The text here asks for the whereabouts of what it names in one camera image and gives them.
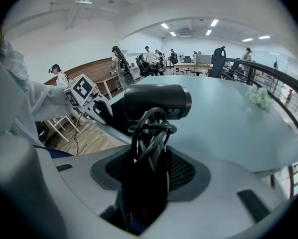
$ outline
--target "desk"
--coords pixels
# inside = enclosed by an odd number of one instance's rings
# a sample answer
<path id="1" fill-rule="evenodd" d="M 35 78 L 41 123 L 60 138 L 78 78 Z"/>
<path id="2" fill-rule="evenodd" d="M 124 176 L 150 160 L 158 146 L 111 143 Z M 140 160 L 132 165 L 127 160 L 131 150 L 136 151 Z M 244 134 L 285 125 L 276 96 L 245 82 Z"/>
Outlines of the desk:
<path id="1" fill-rule="evenodd" d="M 187 117 L 170 121 L 178 128 L 168 145 L 201 161 L 203 156 L 230 160 L 251 172 L 281 169 L 298 161 L 295 135 L 274 106 L 259 108 L 245 94 L 248 86 L 209 77 L 155 76 L 137 84 L 179 84 L 192 96 Z M 110 100 L 113 104 L 124 93 Z M 130 144 L 131 138 L 96 122 L 109 136 Z"/>
<path id="2" fill-rule="evenodd" d="M 212 68 L 212 66 L 210 66 L 210 65 L 195 64 L 193 62 L 191 62 L 191 63 L 176 63 L 173 66 L 176 68 L 189 68 L 193 73 L 196 73 L 198 76 L 199 76 L 199 74 L 202 74 L 203 72 L 196 71 L 196 69 L 211 70 L 211 68 Z"/>
<path id="3" fill-rule="evenodd" d="M 113 78 L 116 78 L 116 77 L 118 77 L 118 74 L 108 75 L 108 76 L 105 76 L 105 77 L 103 77 L 103 78 L 98 79 L 97 81 L 95 81 L 96 88 L 97 88 L 98 91 L 99 91 L 99 88 L 98 88 L 98 85 L 97 85 L 97 84 L 98 84 L 98 83 L 103 83 L 103 84 L 105 85 L 105 88 L 106 88 L 106 90 L 107 90 L 107 93 L 108 93 L 108 95 L 109 95 L 109 98 L 110 98 L 110 99 L 113 98 L 113 96 L 111 95 L 110 90 L 109 90 L 109 88 L 108 88 L 107 81 L 109 81 L 109 80 L 111 80 L 111 79 L 113 79 Z"/>

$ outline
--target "ceiling light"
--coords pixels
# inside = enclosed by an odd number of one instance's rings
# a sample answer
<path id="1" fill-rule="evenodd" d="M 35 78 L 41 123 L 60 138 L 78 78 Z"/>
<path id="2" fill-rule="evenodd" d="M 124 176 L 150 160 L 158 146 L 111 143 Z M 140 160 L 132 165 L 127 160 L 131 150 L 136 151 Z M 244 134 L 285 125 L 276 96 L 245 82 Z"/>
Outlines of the ceiling light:
<path id="1" fill-rule="evenodd" d="M 211 26 L 215 26 L 218 23 L 218 21 L 219 21 L 218 19 L 214 19 Z"/>
<path id="2" fill-rule="evenodd" d="M 162 23 L 161 26 L 163 26 L 165 29 L 169 28 L 165 23 Z"/>
<path id="3" fill-rule="evenodd" d="M 259 39 L 263 40 L 263 39 L 270 39 L 269 35 L 265 35 L 265 36 L 260 36 Z"/>

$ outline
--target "black cable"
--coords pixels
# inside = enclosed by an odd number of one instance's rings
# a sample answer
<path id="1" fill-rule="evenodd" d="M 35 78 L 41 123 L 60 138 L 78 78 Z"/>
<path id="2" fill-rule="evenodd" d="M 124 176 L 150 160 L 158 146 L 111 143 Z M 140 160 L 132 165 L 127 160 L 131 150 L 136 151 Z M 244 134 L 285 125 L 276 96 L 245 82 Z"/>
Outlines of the black cable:
<path id="1" fill-rule="evenodd" d="M 161 123 L 147 123 L 146 121 L 155 114 L 162 115 Z M 141 139 L 142 130 L 144 129 L 155 129 L 154 136 L 152 137 L 148 146 L 145 146 L 144 141 Z M 177 131 L 174 125 L 169 124 L 166 120 L 166 113 L 162 108 L 156 107 L 147 111 L 142 118 L 139 120 L 136 126 L 131 126 L 128 129 L 129 132 L 133 133 L 131 150 L 135 154 L 137 162 L 141 162 L 147 158 L 151 152 L 161 143 L 162 139 L 166 136 L 164 144 L 168 142 L 169 136 Z"/>

